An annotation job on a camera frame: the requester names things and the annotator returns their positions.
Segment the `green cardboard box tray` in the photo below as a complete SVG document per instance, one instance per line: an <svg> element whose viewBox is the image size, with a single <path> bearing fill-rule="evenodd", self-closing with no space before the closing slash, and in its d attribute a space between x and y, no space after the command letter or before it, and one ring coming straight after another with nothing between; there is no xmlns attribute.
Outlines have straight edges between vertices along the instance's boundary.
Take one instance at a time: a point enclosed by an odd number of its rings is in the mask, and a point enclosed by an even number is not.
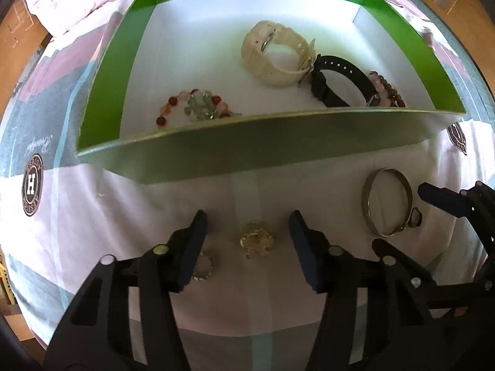
<svg viewBox="0 0 495 371"><path fill-rule="evenodd" d="M134 0L76 152L161 183L420 143L465 113L385 0Z"/></svg>

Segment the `black wristwatch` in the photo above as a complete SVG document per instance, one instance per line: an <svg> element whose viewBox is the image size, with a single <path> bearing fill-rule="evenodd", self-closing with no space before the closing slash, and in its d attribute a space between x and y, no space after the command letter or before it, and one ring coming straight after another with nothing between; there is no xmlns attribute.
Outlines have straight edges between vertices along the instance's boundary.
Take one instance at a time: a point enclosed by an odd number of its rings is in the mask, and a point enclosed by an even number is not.
<svg viewBox="0 0 495 371"><path fill-rule="evenodd" d="M376 107L380 95L371 79L352 62L334 55L318 54L310 74L310 90L328 108L351 107L342 98L355 97L357 92L366 107Z"/></svg>

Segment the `gold flower brooch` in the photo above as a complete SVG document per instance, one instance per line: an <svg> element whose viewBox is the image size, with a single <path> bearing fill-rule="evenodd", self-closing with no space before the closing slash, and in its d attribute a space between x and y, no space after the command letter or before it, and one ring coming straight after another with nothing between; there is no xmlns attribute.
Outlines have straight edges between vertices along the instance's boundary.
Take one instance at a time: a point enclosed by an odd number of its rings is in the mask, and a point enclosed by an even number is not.
<svg viewBox="0 0 495 371"><path fill-rule="evenodd" d="M243 228L240 246L248 259L255 256L265 257L274 247L273 233L264 222L248 222Z"/></svg>

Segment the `striped bed sheet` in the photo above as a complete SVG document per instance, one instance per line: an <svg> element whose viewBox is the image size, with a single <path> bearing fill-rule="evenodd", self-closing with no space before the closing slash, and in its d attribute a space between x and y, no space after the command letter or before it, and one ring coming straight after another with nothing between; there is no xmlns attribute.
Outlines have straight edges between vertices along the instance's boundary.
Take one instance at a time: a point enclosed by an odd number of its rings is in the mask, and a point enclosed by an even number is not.
<svg viewBox="0 0 495 371"><path fill-rule="evenodd" d="M494 182L494 102L462 46L419 0L391 2L415 28L435 31L435 53L468 111L467 152L446 132L419 144L243 173L143 185L75 154L92 79L133 0L111 0L54 38L1 125L1 247L28 327L48 343L98 260L144 254L208 215L210 279L173 296L194 370L302 370L325 298L306 283L288 231L292 210L353 255L374 257L361 211L369 173L401 170L413 185L453 190ZM272 231L270 254L248 259L246 223Z"/></svg>

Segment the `cream white wristwatch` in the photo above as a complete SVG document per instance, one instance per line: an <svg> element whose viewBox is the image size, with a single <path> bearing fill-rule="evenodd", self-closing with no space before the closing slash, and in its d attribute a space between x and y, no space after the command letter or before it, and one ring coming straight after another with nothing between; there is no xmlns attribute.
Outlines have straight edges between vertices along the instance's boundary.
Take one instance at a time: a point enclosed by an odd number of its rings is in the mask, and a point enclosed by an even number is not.
<svg viewBox="0 0 495 371"><path fill-rule="evenodd" d="M316 60L316 40L308 42L292 28L268 20L256 23L246 34L241 57L246 69L267 85L300 83Z"/></svg>

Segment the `wooden wall cabinets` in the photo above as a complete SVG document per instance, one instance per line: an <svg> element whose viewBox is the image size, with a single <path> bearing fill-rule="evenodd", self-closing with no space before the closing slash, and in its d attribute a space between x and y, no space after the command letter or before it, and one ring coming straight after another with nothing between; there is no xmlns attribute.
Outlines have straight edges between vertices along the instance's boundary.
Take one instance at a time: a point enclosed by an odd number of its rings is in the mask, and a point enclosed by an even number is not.
<svg viewBox="0 0 495 371"><path fill-rule="evenodd" d="M494 24L480 0L421 0L455 34L494 88Z"/></svg>

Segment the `wooden headboard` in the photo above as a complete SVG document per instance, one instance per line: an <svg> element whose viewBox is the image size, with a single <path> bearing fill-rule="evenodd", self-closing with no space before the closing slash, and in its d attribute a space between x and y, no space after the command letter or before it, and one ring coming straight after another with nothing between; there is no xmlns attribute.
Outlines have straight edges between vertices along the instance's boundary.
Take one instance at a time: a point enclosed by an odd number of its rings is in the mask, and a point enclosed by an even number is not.
<svg viewBox="0 0 495 371"><path fill-rule="evenodd" d="M26 0L14 0L1 22L1 116L29 60L47 36L45 27L28 10Z"/></svg>

